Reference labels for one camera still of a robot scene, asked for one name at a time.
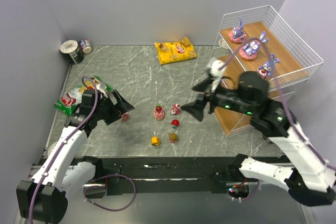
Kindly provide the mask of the strawberry cake slice toy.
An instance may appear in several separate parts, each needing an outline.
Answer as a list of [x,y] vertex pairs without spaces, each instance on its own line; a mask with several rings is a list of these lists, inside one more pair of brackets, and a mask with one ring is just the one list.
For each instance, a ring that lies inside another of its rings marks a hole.
[[121,115],[122,122],[125,122],[130,117],[129,113],[124,113]]

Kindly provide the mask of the purple bunny with cupcake toy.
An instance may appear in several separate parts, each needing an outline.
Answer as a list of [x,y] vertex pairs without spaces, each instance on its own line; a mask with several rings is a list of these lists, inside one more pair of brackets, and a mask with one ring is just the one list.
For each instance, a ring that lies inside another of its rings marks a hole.
[[275,69],[275,64],[277,63],[280,63],[280,59],[277,58],[275,54],[271,53],[269,59],[258,68],[258,74],[263,79],[270,77],[272,71]]

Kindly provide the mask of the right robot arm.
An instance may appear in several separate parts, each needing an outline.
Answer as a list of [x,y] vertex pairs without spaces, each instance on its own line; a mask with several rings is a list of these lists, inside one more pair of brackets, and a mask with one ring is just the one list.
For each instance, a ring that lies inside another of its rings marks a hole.
[[318,155],[286,105],[269,98],[267,80],[255,71],[246,71],[239,76],[237,89],[218,86],[211,92],[214,81],[214,77],[208,76],[195,85],[192,89],[198,92],[196,100],[182,105],[181,110],[198,121],[203,120],[207,104],[210,113],[219,107],[248,115],[250,124],[276,144],[293,165],[277,166],[238,154],[226,169],[225,177],[233,182],[244,178],[268,182],[308,207],[333,204],[335,168]]

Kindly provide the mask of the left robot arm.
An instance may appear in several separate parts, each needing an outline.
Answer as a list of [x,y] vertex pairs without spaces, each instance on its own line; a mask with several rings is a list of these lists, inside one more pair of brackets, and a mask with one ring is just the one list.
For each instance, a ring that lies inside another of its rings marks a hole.
[[47,160],[30,180],[22,180],[17,186],[21,217],[30,222],[60,223],[76,192],[86,182],[102,176],[103,164],[99,158],[85,156],[74,168],[70,164],[100,120],[110,125],[134,110],[118,91],[112,90],[111,95],[115,102],[99,90],[84,91],[81,103],[68,116]]

